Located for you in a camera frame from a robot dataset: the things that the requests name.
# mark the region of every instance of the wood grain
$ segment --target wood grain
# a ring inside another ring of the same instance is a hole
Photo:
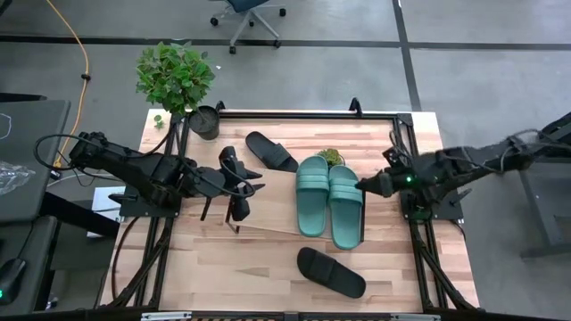
[[[166,128],[153,127],[157,114],[165,122],[170,118],[165,111],[149,111],[140,146],[143,152],[151,150],[167,133]],[[418,149],[429,152],[442,148],[435,115],[414,112],[412,116]],[[214,141],[191,134],[186,155],[200,166],[217,168],[221,149],[233,145],[247,168],[264,175],[252,182],[267,186],[250,199],[250,217],[236,222],[242,226],[239,235],[223,224],[227,198],[214,199],[203,222],[204,199],[183,201],[170,243],[161,309],[420,311],[410,232],[401,218],[398,196],[385,199],[368,193],[365,242],[352,251],[341,251],[328,239],[328,233],[319,238],[298,234],[292,199],[294,174],[264,169],[244,143],[246,135],[257,130],[281,143],[298,161],[323,148],[336,148],[359,177],[366,177],[387,166],[382,152],[391,146],[391,129],[391,123],[382,120],[224,119]],[[148,219],[139,219],[127,237],[118,264],[119,290],[141,263],[148,224]],[[462,235],[448,222],[435,221],[434,231],[444,271],[467,300],[477,305]],[[349,299],[305,279],[296,266],[297,252],[303,246],[323,251],[363,276],[368,284],[365,295]],[[432,274],[428,272],[427,277],[431,298],[436,302]],[[111,300],[109,279],[102,303]],[[153,282],[149,284],[147,299]]]

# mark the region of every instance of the potted plant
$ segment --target potted plant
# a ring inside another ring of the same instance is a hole
[[[345,159],[336,149],[327,148],[318,152],[318,156],[323,157],[327,161],[327,165],[330,169],[335,165],[345,165]]]
[[[214,73],[204,61],[207,53],[198,53],[182,45],[159,43],[147,48],[137,60],[137,92],[146,101],[160,103],[165,111],[184,115],[192,110],[190,128],[202,139],[219,134],[219,114],[210,106],[199,106],[214,80]]]

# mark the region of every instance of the computer mouse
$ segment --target computer mouse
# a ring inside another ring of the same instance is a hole
[[[19,258],[10,259],[0,267],[0,305],[16,299],[25,269],[26,261]]]

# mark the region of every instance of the green plant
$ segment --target green plant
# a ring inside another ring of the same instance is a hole
[[[184,114],[186,107],[198,111],[198,103],[214,80],[204,61],[206,56],[176,44],[159,43],[145,49],[137,59],[137,92],[146,94],[147,102],[161,103],[172,113]]]
[[[318,156],[323,157],[327,161],[327,165],[329,165],[329,167],[344,164],[343,157],[341,157],[339,151],[333,148],[327,148],[321,152],[318,152]]]
[[[153,119],[155,128],[162,129],[164,127],[164,121],[162,121],[161,115],[156,115]]]

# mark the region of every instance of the slipper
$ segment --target slipper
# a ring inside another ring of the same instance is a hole
[[[321,156],[302,161],[295,174],[295,202],[300,233],[316,237],[325,231],[329,170]]]
[[[309,280],[350,298],[360,298],[367,288],[362,276],[326,254],[307,247],[297,254],[297,267]]]
[[[363,191],[355,188],[358,181],[357,175],[343,165],[329,170],[331,238],[341,250],[353,249],[360,243]]]
[[[297,161],[282,144],[274,144],[260,132],[248,134],[246,145],[268,169],[295,173],[298,168]]]

